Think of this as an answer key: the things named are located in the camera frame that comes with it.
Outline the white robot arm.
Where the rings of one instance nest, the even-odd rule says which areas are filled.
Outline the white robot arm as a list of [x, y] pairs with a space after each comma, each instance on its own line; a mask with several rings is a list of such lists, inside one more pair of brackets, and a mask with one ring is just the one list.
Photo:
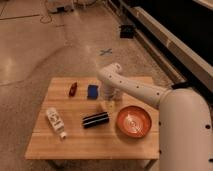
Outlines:
[[112, 63], [97, 78], [105, 99], [119, 89], [159, 111], [160, 171], [213, 171], [213, 123], [206, 100], [188, 88], [168, 89], [129, 79]]

